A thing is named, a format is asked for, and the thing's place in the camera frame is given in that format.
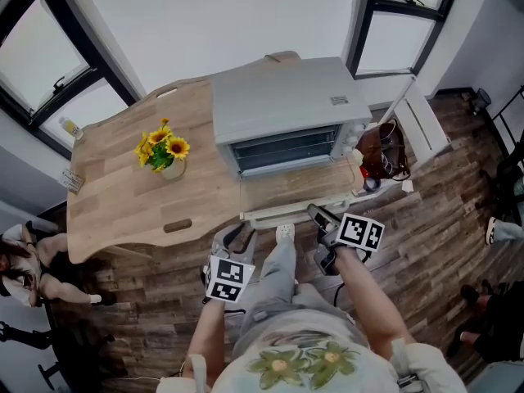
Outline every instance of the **wooden floor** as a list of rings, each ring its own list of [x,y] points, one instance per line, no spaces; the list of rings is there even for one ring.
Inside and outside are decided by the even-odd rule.
[[[484,243],[490,212],[479,212],[474,203],[485,197],[486,183],[480,168],[491,174],[501,159],[495,140],[487,131],[473,139],[471,131],[482,122],[468,115],[459,97],[431,101],[451,149],[430,161],[413,176],[415,192],[399,187],[377,200],[361,203],[350,212],[386,225],[381,249],[367,263],[373,276],[395,302],[417,340],[445,350],[454,329],[472,311],[459,297],[464,283],[480,286],[522,279],[524,260],[520,242],[487,247]],[[101,335],[112,333],[116,341],[104,354],[127,368],[129,377],[167,377],[178,371],[195,329],[204,294],[199,267],[206,262],[213,234],[200,241],[146,251],[153,260],[100,256],[84,265],[88,289],[114,291],[118,304],[111,307],[52,305],[59,324],[88,319]],[[274,246],[273,232],[260,234],[255,254],[257,270]],[[313,283],[332,301],[341,282],[324,277],[312,261],[315,228],[311,223],[296,229],[297,279]],[[253,283],[258,278],[255,271]],[[338,301],[351,310],[345,293]],[[226,318],[228,351],[233,347],[242,316]],[[484,367],[481,359],[463,347],[450,364],[465,382]],[[155,391],[157,381],[108,380],[105,391]]]

